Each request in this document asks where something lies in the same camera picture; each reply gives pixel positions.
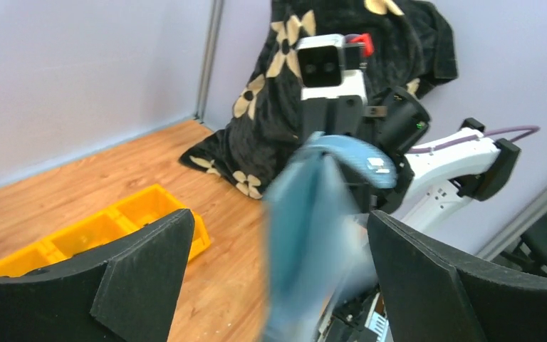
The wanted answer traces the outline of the blue leather card holder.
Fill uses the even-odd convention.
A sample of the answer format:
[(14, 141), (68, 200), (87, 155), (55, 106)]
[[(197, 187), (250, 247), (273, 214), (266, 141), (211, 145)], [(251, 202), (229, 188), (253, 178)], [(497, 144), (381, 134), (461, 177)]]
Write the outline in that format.
[(269, 215), (269, 312), (263, 341), (312, 341), (324, 305), (352, 264), (361, 237), (358, 209), (340, 171), (392, 189), (397, 173), (378, 148), (316, 132), (264, 195)]

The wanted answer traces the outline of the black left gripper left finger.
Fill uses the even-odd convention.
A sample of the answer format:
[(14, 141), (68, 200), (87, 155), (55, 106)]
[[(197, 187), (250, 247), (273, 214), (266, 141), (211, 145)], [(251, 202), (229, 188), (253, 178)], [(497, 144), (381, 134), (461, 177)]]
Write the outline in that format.
[(0, 341), (166, 341), (194, 233), (179, 209), (126, 237), (0, 277)]

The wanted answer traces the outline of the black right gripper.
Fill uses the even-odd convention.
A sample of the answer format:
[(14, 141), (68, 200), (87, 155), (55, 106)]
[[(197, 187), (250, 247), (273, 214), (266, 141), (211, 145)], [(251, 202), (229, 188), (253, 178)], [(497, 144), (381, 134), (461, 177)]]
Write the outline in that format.
[(401, 206), (415, 177), (407, 153), (429, 129), (429, 113), (411, 93), (394, 87), (382, 94), (379, 105), (368, 105), (359, 95), (301, 101), (302, 141), (315, 131), (347, 135), (381, 149), (394, 162), (397, 184), (390, 190), (378, 190), (348, 166), (340, 167), (362, 213), (381, 209), (391, 214)]

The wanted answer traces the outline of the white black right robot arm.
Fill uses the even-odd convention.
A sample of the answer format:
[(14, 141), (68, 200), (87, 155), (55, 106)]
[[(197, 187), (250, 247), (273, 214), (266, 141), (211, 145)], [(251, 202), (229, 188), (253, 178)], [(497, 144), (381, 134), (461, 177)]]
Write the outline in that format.
[(402, 220), (425, 234), (471, 201), (494, 196), (520, 154), (472, 118), (455, 134), (420, 144), (430, 117), (401, 87), (389, 89), (380, 107), (366, 105), (361, 85), (304, 88), (301, 105), (305, 149), (333, 155), (353, 211), (394, 212), (420, 195)]

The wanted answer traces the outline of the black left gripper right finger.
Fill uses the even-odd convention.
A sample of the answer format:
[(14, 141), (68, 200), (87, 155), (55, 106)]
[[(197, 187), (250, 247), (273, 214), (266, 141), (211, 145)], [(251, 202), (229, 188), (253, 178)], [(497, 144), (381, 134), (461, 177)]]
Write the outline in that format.
[(390, 215), (368, 238), (395, 341), (547, 341), (547, 278), (475, 257)]

